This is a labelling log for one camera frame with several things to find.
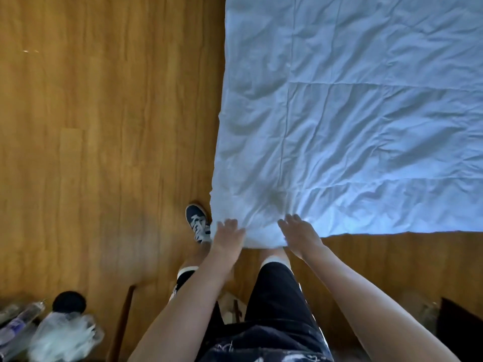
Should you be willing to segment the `person's right hand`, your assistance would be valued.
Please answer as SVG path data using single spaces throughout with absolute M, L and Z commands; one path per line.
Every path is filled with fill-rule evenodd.
M 327 249 L 313 226 L 298 214 L 287 214 L 284 218 L 290 221 L 290 233 L 284 235 L 288 249 L 303 261 L 308 261 Z

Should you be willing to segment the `person's left hand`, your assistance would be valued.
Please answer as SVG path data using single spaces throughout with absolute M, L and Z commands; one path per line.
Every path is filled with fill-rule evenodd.
M 237 243 L 236 231 L 241 229 L 238 220 L 226 219 L 216 223 L 216 232 L 210 249 L 210 256 L 222 261 L 227 266 L 233 266 L 238 260 L 243 243 Z

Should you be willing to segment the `white quilted duvet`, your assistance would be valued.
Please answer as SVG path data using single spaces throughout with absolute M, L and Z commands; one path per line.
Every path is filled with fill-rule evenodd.
M 211 235 L 483 232 L 483 0 L 226 0 Z

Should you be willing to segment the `person's right forearm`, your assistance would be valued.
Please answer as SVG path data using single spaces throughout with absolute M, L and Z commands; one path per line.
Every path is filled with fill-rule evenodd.
M 372 362 L 460 362 L 404 308 L 321 241 L 302 245 L 299 254 L 328 289 Z

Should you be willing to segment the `person's left forearm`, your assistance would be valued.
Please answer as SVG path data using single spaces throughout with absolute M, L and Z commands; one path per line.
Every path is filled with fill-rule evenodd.
M 238 256 L 212 247 L 148 328 L 128 362 L 194 362 L 217 298 Z

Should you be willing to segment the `person's right leg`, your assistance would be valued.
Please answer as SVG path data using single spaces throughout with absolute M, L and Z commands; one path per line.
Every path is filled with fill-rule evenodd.
M 281 263 L 287 268 L 291 268 L 289 258 L 284 248 L 261 249 L 259 252 L 259 260 L 261 263 L 261 268 L 270 262 Z

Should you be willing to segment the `person's leg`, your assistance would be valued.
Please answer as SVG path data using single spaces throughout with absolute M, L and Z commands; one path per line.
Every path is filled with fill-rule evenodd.
M 259 260 L 261 263 L 261 268 L 270 262 L 281 263 L 287 268 L 291 268 L 289 258 L 284 248 L 261 249 L 259 252 Z
M 190 267 L 199 267 L 208 256 L 211 245 L 212 243 L 210 242 L 201 242 L 197 244 L 195 251 L 186 258 L 180 270 Z

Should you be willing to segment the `navy and white sneaker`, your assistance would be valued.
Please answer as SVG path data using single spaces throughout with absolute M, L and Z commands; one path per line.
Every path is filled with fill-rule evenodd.
M 210 243 L 212 241 L 211 222 L 203 206 L 190 203 L 185 209 L 185 217 L 197 243 Z

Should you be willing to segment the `person's left leg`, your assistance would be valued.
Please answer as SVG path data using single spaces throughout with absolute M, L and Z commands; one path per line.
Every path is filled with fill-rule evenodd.
M 212 243 L 210 242 L 201 242 L 197 244 L 195 251 L 186 258 L 180 270 L 190 267 L 199 267 L 208 256 L 211 245 Z

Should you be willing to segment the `black shorts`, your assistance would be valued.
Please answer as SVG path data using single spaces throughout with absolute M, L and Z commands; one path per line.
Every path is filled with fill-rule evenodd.
M 247 304 L 244 322 L 226 325 L 222 320 L 219 304 L 215 303 L 197 357 L 210 342 L 239 334 L 254 326 L 292 333 L 305 331 L 306 334 L 320 334 L 324 337 L 292 270 L 277 262 L 270 262 L 260 268 Z

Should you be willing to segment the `small white object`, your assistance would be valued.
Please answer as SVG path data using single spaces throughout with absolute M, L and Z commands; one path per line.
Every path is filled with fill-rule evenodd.
M 218 299 L 223 322 L 228 324 L 245 321 L 246 304 L 230 292 L 224 292 Z

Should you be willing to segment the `dark patterned shirt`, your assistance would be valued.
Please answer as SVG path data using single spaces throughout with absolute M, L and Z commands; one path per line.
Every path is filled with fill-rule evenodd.
M 334 359 L 320 334 L 254 326 L 210 342 L 196 362 L 334 362 Z

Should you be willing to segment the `brown wooden stick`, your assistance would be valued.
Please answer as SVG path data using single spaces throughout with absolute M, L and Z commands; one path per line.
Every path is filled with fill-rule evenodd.
M 133 284 L 133 285 L 130 285 L 128 288 L 128 291 L 126 293 L 126 296 L 124 298 L 124 302 L 120 311 L 117 326 L 112 338 L 112 343 L 109 347 L 105 362 L 119 362 L 124 335 L 125 335 L 128 320 L 129 320 L 132 299 L 133 299 L 136 287 L 137 287 L 136 284 Z

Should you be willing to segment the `black round object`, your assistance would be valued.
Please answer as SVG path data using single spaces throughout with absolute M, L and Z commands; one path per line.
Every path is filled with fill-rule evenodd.
M 65 291 L 60 293 L 52 303 L 52 312 L 61 314 L 82 314 L 87 308 L 87 301 L 81 293 Z

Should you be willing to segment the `crumpled clear plastic bag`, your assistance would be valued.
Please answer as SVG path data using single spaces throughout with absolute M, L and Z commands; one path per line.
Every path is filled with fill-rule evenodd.
M 29 362 L 78 362 L 104 339 L 92 315 L 49 313 L 39 324 L 27 350 Z

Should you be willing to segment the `dark black object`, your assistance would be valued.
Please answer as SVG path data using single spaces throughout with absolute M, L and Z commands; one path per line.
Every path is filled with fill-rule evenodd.
M 483 362 L 483 320 L 446 298 L 441 299 L 436 337 L 461 362 Z

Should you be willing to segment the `clear plastic bottle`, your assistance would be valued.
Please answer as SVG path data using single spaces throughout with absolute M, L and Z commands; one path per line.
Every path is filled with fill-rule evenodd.
M 0 329 L 0 347 L 11 342 L 16 335 L 45 311 L 45 300 L 30 303 L 3 328 Z

